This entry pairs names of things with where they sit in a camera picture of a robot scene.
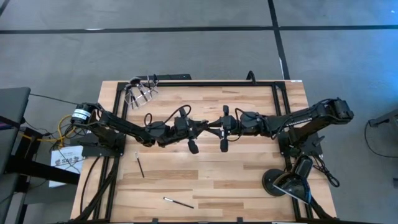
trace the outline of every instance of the white paper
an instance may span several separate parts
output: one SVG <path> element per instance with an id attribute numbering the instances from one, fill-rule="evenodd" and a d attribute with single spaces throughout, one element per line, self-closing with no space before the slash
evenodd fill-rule
<path id="1" fill-rule="evenodd" d="M 51 166 L 79 174 L 83 168 L 82 150 L 83 146 L 70 146 L 61 148 L 61 152 L 59 150 L 52 151 Z M 65 183 L 49 181 L 49 187 L 58 187 L 62 185 L 65 185 Z"/>

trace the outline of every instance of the black metal frame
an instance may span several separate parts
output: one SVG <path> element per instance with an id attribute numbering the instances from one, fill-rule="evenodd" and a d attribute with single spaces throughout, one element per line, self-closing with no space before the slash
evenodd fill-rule
<path id="1" fill-rule="evenodd" d="M 24 135 L 32 139 L 21 138 L 15 153 L 10 155 L 7 161 L 4 173 L 15 172 L 19 174 L 14 189 L 15 192 L 22 192 L 25 194 L 28 191 L 30 184 L 28 176 L 74 185 L 79 183 L 80 174 L 35 162 L 34 155 L 37 153 L 40 146 L 40 141 L 36 141 L 36 139 L 43 138 L 43 135 L 28 127 L 19 127 L 19 123 L 17 124 L 17 128 L 19 128 Z M 28 207 L 28 204 L 26 204 L 24 200 L 25 195 L 22 196 L 22 201 L 17 211 L 16 223 L 22 224 L 24 222 Z"/>
<path id="2" fill-rule="evenodd" d="M 200 86 L 200 87 L 202 87 L 202 86 L 269 86 L 272 88 L 272 95 L 274 97 L 276 115 L 279 115 L 279 116 L 282 115 L 277 89 L 279 89 L 282 93 L 282 98 L 284 100 L 284 107 L 285 107 L 286 113 L 290 113 L 290 105 L 289 105 L 289 100 L 288 100 L 288 96 L 287 96 L 285 82 L 256 81 L 256 78 L 252 71 L 250 71 L 248 73 L 246 80 L 248 80 L 248 81 L 242 81 L 242 82 L 228 82 L 228 81 L 225 81 L 225 82 L 224 81 L 222 81 L 222 82 L 159 82 L 158 86 L 159 87 L 171 87 L 171 86 Z M 122 92 L 123 92 L 126 84 L 127 83 L 125 83 L 125 82 L 119 82 L 117 85 L 116 96 L 115 96 L 115 101 L 114 101 L 114 105 L 113 105 L 113 113 L 114 114 L 118 113 L 121 95 L 122 95 Z M 128 109 L 128 105 L 125 101 L 123 101 L 123 108 L 122 108 L 122 115 L 121 115 L 122 119 L 126 119 L 127 109 Z M 290 156 L 288 154 L 284 154 L 282 151 L 282 148 L 280 148 L 280 150 L 281 150 L 280 153 L 282 154 L 282 156 L 285 159 L 286 168 L 288 170 L 291 169 L 292 162 L 290 160 Z M 114 163 L 116 163 L 116 172 L 118 171 L 119 160 L 120 160 L 119 157 L 114 158 Z M 106 171 L 108 170 L 108 166 L 109 166 L 109 157 L 104 157 L 103 165 L 101 168 L 101 176 L 99 178 L 99 188 L 104 183 L 104 180 L 106 178 Z M 110 221 L 115 186 L 116 186 L 116 178 L 111 182 L 111 184 L 109 186 L 109 195 L 108 195 L 108 202 L 107 202 L 107 206 L 106 206 L 105 218 L 99 219 L 100 205 L 101 205 L 101 200 L 100 200 L 94 209 L 93 221 L 95 221 L 95 220 L 98 220 L 100 222 L 103 222 L 104 220 Z M 301 214 L 300 214 L 300 208 L 299 208 L 299 203 L 298 203 L 297 199 L 292 198 L 292 206 L 294 209 L 295 219 L 296 220 L 300 219 Z M 306 208 L 307 218 L 313 218 L 312 209 L 308 205 L 305 208 Z"/>

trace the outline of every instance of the lamp base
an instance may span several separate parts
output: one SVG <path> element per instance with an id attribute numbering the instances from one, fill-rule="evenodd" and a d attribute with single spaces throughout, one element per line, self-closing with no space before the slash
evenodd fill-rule
<path id="1" fill-rule="evenodd" d="M 262 186 L 266 190 L 267 193 L 269 193 L 272 196 L 279 197 L 284 195 L 281 190 L 275 188 L 272 183 L 278 178 L 280 175 L 282 175 L 284 171 L 280 169 L 270 169 L 267 172 L 264 173 L 262 176 Z"/>

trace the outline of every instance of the cable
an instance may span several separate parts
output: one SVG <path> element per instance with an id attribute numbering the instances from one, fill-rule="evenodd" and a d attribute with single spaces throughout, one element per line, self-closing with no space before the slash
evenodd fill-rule
<path id="1" fill-rule="evenodd" d="M 86 189 L 86 185 L 87 185 L 87 182 L 88 182 L 88 178 L 89 178 L 89 176 L 90 176 L 90 174 L 91 174 L 91 171 L 93 170 L 93 168 L 94 168 L 95 164 L 97 163 L 98 159 L 100 159 L 100 157 L 99 157 L 99 156 L 98 156 L 98 157 L 97 157 L 97 158 L 94 160 L 94 163 L 93 163 L 93 165 L 91 165 L 91 167 L 90 167 L 90 169 L 89 169 L 89 171 L 88 171 L 88 174 L 87 174 L 86 180 L 85 180 L 85 184 L 83 185 L 83 190 L 81 191 L 81 199 L 80 199 L 80 215 L 83 213 L 83 198 L 84 198 L 84 196 L 85 196 L 85 189 Z"/>
<path id="2" fill-rule="evenodd" d="M 317 163 L 316 165 L 312 165 L 314 168 L 322 172 L 327 179 L 329 180 L 329 183 L 334 186 L 334 187 L 340 187 L 340 181 L 336 177 L 334 177 L 330 171 L 326 168 L 325 162 L 318 156 L 313 156 L 315 162 Z"/>
<path id="3" fill-rule="evenodd" d="M 70 126 L 70 124 L 65 124 L 65 125 L 61 126 L 61 129 L 63 129 L 66 126 Z M 58 132 L 58 129 L 56 131 L 51 132 L 51 135 L 53 135 L 53 134 L 55 134 L 57 132 Z"/>
<path id="4" fill-rule="evenodd" d="M 66 100 L 60 100 L 60 99 L 56 99 L 56 98 L 54 98 L 54 97 L 43 96 L 43 95 L 38 95 L 38 94 L 33 94 L 33 93 L 30 93 L 30 95 L 32 95 L 32 96 L 38 96 L 38 97 L 43 97 L 43 98 L 47 98 L 47 99 L 51 99 L 51 100 L 57 100 L 57 101 L 59 101 L 59 102 L 70 103 L 70 104 L 73 104 L 73 105 L 79 105 L 78 103 L 74 103 L 74 102 L 70 102 L 70 101 L 66 101 Z"/>
<path id="5" fill-rule="evenodd" d="M 44 183 L 46 183 L 46 181 L 47 181 L 47 180 L 44 180 L 41 184 L 39 184 L 39 185 L 37 185 L 37 186 L 34 186 L 34 187 L 32 187 L 32 188 L 29 188 L 28 190 L 32 190 L 32 189 L 34 189 L 34 188 L 40 187 L 41 185 L 43 185 Z M 0 201 L 0 205 L 1 205 L 3 202 L 5 202 L 7 199 L 9 199 L 10 197 L 14 196 L 16 193 L 18 193 L 18 192 L 14 192 L 14 193 L 8 195 L 8 196 L 7 196 L 6 198 L 4 198 L 3 200 L 1 200 L 1 201 Z"/>
<path id="6" fill-rule="evenodd" d="M 35 130 L 37 130 L 37 131 L 38 131 L 38 130 L 43 130 L 43 131 L 46 132 L 46 134 L 47 134 L 47 133 L 51 134 L 50 131 L 48 131 L 48 130 L 45 129 L 45 128 L 35 128 L 35 127 L 33 127 L 33 125 L 29 124 L 29 122 L 27 122 L 26 119 L 25 119 L 25 123 L 26 123 L 27 125 L 29 125 L 31 128 L 33 128 L 33 129 L 35 129 Z"/>
<path id="7" fill-rule="evenodd" d="M 36 140 L 37 140 L 37 141 L 42 141 L 42 142 L 57 142 L 57 141 L 61 141 L 61 146 L 62 146 L 62 145 L 63 145 L 63 139 L 66 138 L 67 136 L 69 136 L 69 135 L 70 135 L 71 133 L 73 133 L 74 130 L 75 130 L 75 127 L 73 127 L 73 129 L 72 129 L 71 131 L 67 132 L 66 135 L 63 136 L 63 135 L 61 134 L 61 129 L 63 128 L 63 126 L 61 127 L 61 124 L 62 124 L 62 122 L 63 122 L 65 119 L 67 119 L 67 118 L 69 118 L 69 117 L 72 117 L 72 116 L 71 116 L 71 115 L 66 115 L 66 116 L 64 116 L 64 117 L 59 121 L 59 123 L 58 123 L 58 130 L 57 130 L 57 131 L 58 131 L 60 137 L 59 137 L 58 139 L 36 139 Z M 27 136 L 27 135 L 25 135 L 25 134 L 22 134 L 22 137 L 32 140 L 32 137 Z"/>
<path id="8" fill-rule="evenodd" d="M 234 140 L 229 140 L 229 139 L 227 139 L 227 141 L 229 141 L 229 142 L 235 142 L 235 141 L 239 140 L 239 139 L 241 138 L 241 136 L 242 136 L 242 135 L 239 135 L 238 138 L 236 138 L 236 139 L 234 139 Z"/>
<path id="9" fill-rule="evenodd" d="M 76 130 L 74 130 L 73 132 L 75 133 L 75 135 L 74 136 L 70 136 L 68 138 L 74 138 L 76 136 L 85 136 L 86 135 L 85 130 L 83 128 L 81 128 L 80 131 L 78 131 L 78 132 L 76 132 Z"/>
<path id="10" fill-rule="evenodd" d="M 371 152 L 373 152 L 374 154 L 376 154 L 376 155 L 378 155 L 378 156 L 381 156 L 381 157 L 385 157 L 385 158 L 398 158 L 398 156 L 386 156 L 386 155 L 379 154 L 379 153 L 375 152 L 375 151 L 372 149 L 372 147 L 369 145 L 368 137 L 367 137 L 367 135 L 366 135 L 366 131 L 367 131 L 367 129 L 368 129 L 368 126 L 369 126 L 369 122 L 366 123 L 366 125 L 365 125 L 365 131 L 364 131 L 364 137 L 365 137 L 365 141 L 366 141 L 366 145 L 368 146 L 368 149 L 369 149 Z"/>
<path id="11" fill-rule="evenodd" d="M 157 125 L 157 126 L 154 126 L 154 127 L 150 127 L 149 129 L 158 128 L 158 127 L 164 125 L 164 124 L 167 123 L 170 119 L 172 119 L 172 117 L 173 117 L 180 109 L 185 108 L 185 107 L 189 108 L 188 113 L 183 117 L 183 118 L 186 118 L 186 117 L 191 113 L 191 110 L 192 110 L 192 107 L 191 107 L 190 105 L 183 105 L 183 106 L 180 106 L 180 107 L 177 108 L 165 121 L 163 121 L 162 124 Z M 148 116 L 150 116 L 149 124 L 147 124 L 147 121 L 146 121 L 146 119 L 147 119 Z M 145 116 L 144 116 L 144 125 L 145 125 L 145 128 L 147 128 L 151 123 L 152 123 L 152 114 L 151 114 L 151 113 L 145 114 Z"/>
<path id="12" fill-rule="evenodd" d="M 110 185 L 110 183 L 116 178 L 117 176 L 117 165 L 114 163 L 112 165 L 111 171 L 109 172 L 107 178 L 105 178 L 104 183 L 101 185 L 101 187 L 98 189 L 97 193 L 91 200 L 91 202 L 87 205 L 87 207 L 84 209 L 84 211 L 76 217 L 74 220 L 76 221 L 81 221 L 81 220 L 87 220 L 90 214 L 92 213 L 93 209 L 97 206 L 98 202 L 101 200 L 103 197 L 102 195 Z"/>
<path id="13" fill-rule="evenodd" d="M 61 149 L 58 149 L 58 152 L 61 154 L 61 156 L 68 162 L 68 164 L 69 164 L 69 167 L 73 167 L 79 174 L 80 174 L 80 170 L 79 169 L 77 169 L 74 165 L 76 164 L 76 162 L 72 165 L 70 162 L 69 162 L 69 160 L 62 154 L 62 152 L 61 152 Z"/>

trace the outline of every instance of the yellow cable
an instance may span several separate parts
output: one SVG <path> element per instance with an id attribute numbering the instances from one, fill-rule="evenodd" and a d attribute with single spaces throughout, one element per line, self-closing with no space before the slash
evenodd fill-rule
<path id="1" fill-rule="evenodd" d="M 72 132 L 74 132 L 74 130 L 76 129 L 76 127 L 73 127 L 73 129 L 72 129 L 71 131 L 69 131 L 66 135 L 62 136 L 62 133 L 61 133 L 61 124 L 63 123 L 63 121 L 64 121 L 65 119 L 67 119 L 67 118 L 69 118 L 69 117 L 72 117 L 72 116 L 71 116 L 71 115 L 66 115 L 66 116 L 64 116 L 64 117 L 60 120 L 60 122 L 58 123 L 58 133 L 59 133 L 59 135 L 60 135 L 60 138 L 57 138 L 57 139 L 36 139 L 36 140 L 37 140 L 37 141 L 42 141 L 42 142 L 56 142 L 56 141 L 61 141 L 60 146 L 63 147 L 63 140 L 64 140 L 66 137 L 68 137 Z M 25 135 L 25 134 L 22 134 L 22 137 L 32 140 L 32 137 L 27 136 L 27 135 Z"/>

